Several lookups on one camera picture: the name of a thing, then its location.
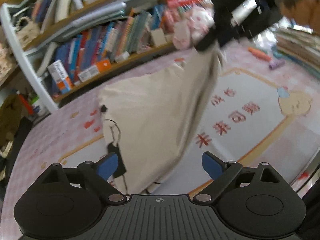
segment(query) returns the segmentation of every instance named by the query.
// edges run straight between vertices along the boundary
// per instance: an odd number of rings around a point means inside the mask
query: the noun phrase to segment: beige bag
[[[217,82],[222,56],[192,51],[182,68],[121,80],[100,91],[108,152],[119,158],[114,183],[124,194],[153,192],[178,164]]]

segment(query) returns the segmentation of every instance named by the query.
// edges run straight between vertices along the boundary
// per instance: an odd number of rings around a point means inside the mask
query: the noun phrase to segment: orange and white box
[[[88,79],[94,77],[95,75],[98,75],[99,73],[102,73],[110,68],[111,68],[110,60],[105,59],[95,63],[94,65],[90,66],[86,70],[80,72],[78,74],[78,77],[81,80],[81,82],[85,82]]]
[[[62,94],[65,94],[72,89],[73,84],[61,60],[57,60],[48,66],[48,71]]]

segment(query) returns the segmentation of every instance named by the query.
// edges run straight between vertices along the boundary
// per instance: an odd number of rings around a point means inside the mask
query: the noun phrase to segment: pink plush toy
[[[183,20],[175,23],[172,42],[176,49],[188,49],[204,37],[212,25],[212,9],[194,6],[185,13]]]

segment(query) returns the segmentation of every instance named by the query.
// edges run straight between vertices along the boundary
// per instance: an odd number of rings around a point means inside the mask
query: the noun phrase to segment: silver screw
[[[119,202],[122,201],[124,197],[120,194],[112,194],[109,196],[109,200],[112,202]]]
[[[211,196],[208,194],[199,194],[196,199],[200,202],[208,202],[211,200]]]

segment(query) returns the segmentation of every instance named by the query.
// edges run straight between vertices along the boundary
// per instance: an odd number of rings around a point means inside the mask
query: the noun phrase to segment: ribbed gray panel
[[[187,196],[135,195],[129,203],[109,207],[86,233],[69,240],[251,240],[227,228],[212,208]],[[289,236],[283,240],[299,240]]]

